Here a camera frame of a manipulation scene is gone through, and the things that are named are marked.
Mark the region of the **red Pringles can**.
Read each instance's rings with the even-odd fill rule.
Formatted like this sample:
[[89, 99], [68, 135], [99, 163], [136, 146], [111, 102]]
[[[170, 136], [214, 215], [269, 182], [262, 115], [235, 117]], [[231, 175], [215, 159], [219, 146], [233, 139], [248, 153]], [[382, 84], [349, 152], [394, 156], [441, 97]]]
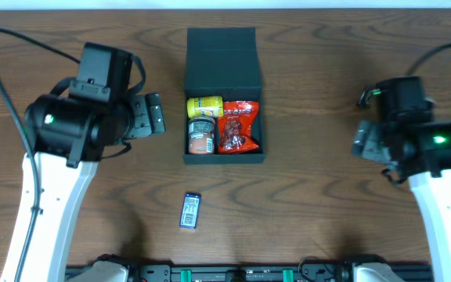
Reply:
[[188, 122], [188, 151], [190, 154], [215, 152], [215, 119], [195, 117]]

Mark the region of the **yellow Mentos candy bottle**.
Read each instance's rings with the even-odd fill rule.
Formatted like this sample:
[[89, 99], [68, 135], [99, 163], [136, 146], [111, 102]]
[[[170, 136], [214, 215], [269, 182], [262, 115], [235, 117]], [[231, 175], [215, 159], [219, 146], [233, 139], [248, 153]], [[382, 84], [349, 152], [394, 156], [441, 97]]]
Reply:
[[205, 96], [189, 98], [186, 103], [189, 118], [200, 116], [220, 118], [224, 114], [221, 96]]

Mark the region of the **black gift box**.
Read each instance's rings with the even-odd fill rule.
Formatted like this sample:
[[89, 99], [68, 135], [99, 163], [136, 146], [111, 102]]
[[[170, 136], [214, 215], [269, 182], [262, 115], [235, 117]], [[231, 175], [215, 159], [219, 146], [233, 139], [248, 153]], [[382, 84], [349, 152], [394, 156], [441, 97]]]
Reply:
[[225, 102], [255, 101], [252, 139], [259, 148], [242, 154], [191, 154], [184, 114], [183, 161], [188, 165], [255, 164], [265, 160], [262, 71], [253, 27], [190, 28], [187, 31], [184, 100], [221, 96]]

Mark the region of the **red Hacks candy bag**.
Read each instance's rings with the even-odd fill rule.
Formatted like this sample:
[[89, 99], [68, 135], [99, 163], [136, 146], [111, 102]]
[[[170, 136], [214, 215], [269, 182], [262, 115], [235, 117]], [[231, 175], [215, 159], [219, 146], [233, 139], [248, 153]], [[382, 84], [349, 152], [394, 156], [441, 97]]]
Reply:
[[224, 114], [218, 119], [220, 154], [242, 154], [257, 150], [259, 145], [252, 139], [252, 127], [258, 115], [256, 101], [224, 102]]

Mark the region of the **blue white small box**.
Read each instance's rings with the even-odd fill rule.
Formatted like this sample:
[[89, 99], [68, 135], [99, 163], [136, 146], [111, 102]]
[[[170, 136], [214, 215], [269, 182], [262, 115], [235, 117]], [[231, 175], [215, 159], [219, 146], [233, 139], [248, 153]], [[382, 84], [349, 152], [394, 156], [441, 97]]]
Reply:
[[182, 203], [179, 226], [186, 229], [196, 229], [197, 219], [200, 210], [201, 195], [197, 193], [187, 193]]

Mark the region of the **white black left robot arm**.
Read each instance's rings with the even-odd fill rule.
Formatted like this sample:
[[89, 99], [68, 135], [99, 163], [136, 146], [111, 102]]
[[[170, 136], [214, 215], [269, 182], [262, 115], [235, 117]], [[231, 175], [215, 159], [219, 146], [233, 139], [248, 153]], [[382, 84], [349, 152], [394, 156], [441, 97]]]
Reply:
[[62, 281], [78, 212], [102, 159], [94, 107], [45, 95], [26, 112], [40, 141], [23, 159], [23, 189], [2, 281]]

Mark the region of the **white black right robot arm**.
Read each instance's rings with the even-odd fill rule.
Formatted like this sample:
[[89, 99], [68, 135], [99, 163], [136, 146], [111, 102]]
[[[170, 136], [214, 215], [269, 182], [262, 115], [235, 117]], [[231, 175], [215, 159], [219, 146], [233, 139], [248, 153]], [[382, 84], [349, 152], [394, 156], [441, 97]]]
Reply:
[[434, 279], [451, 281], [451, 122], [390, 129], [363, 120], [352, 154], [385, 165], [390, 183], [408, 183], [424, 222]]

